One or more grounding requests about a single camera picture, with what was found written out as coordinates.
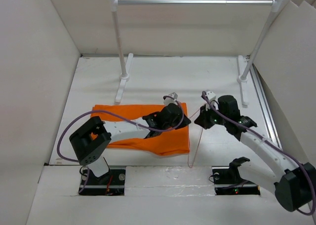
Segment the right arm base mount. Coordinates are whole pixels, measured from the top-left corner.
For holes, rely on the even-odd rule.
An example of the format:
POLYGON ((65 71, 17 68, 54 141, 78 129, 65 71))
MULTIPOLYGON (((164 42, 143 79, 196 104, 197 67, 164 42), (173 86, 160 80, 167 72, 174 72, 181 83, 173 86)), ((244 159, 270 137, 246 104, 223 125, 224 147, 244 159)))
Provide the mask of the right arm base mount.
POLYGON ((246 157, 234 159, 228 166, 212 167, 209 181, 214 184, 215 195, 261 195, 259 187, 240 177, 238 167, 249 162, 246 157))

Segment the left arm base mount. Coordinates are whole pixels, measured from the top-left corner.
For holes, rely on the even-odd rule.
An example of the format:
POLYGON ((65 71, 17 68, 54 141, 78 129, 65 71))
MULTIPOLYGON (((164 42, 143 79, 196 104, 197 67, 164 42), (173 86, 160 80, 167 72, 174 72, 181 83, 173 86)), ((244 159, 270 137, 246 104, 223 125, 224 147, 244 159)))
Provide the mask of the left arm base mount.
POLYGON ((82 196, 123 196, 126 168, 112 168, 106 175, 97 178, 92 171, 81 168, 78 194, 82 196))

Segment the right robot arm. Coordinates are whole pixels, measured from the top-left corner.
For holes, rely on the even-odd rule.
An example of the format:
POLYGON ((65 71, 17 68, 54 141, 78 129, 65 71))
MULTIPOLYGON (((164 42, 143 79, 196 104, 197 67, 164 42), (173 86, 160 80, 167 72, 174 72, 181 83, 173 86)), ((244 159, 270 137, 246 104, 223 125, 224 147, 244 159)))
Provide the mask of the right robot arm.
POLYGON ((266 136, 254 130, 257 123, 241 115, 237 100, 232 95, 216 98, 212 91, 203 91, 205 105, 194 123, 203 129, 214 125, 224 126, 239 142, 249 147, 269 167, 262 169, 249 158, 240 157, 229 164, 228 176, 238 183, 251 181, 274 194, 279 204, 287 211, 300 212, 300 208, 311 202, 310 212, 316 211, 316 169, 309 162, 303 164, 284 152, 266 136))

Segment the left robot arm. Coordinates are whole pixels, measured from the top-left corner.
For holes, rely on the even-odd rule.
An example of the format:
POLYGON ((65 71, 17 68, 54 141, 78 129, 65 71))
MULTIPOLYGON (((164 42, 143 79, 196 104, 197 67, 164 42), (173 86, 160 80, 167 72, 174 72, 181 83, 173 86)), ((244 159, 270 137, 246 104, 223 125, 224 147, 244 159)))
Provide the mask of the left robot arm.
POLYGON ((121 121, 105 121, 99 116, 93 116, 69 137, 79 164, 87 167, 100 184, 110 179, 109 166, 102 157, 110 143, 150 139, 163 132, 182 129, 191 123, 182 107, 176 103, 170 103, 161 111, 132 120, 104 110, 100 113, 111 114, 121 121))

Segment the pink wire hanger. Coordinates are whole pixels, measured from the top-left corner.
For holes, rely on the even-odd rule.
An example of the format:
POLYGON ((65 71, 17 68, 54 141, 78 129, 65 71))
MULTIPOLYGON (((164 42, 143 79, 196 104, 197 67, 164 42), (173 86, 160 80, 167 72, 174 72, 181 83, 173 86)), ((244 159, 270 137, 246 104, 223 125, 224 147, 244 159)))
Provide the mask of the pink wire hanger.
POLYGON ((203 128, 194 125, 194 120, 197 118, 199 110, 196 110, 189 119, 192 121, 192 125, 189 127, 190 133, 190 152, 187 156, 187 166, 192 169, 196 160, 197 152, 199 149, 200 141, 203 134, 203 128))

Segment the orange trousers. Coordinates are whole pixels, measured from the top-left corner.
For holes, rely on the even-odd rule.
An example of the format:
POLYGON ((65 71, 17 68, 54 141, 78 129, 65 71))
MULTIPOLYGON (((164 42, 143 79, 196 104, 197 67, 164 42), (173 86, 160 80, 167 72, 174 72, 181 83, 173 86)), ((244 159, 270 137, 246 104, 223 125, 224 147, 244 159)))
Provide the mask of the orange trousers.
MULTIPOLYGON (((162 105, 95 105, 92 109, 109 111, 133 120, 150 113, 161 111, 162 105)), ((159 156, 186 154, 190 152, 189 128, 162 133, 150 139, 127 139, 108 145, 111 149, 142 150, 159 156)))

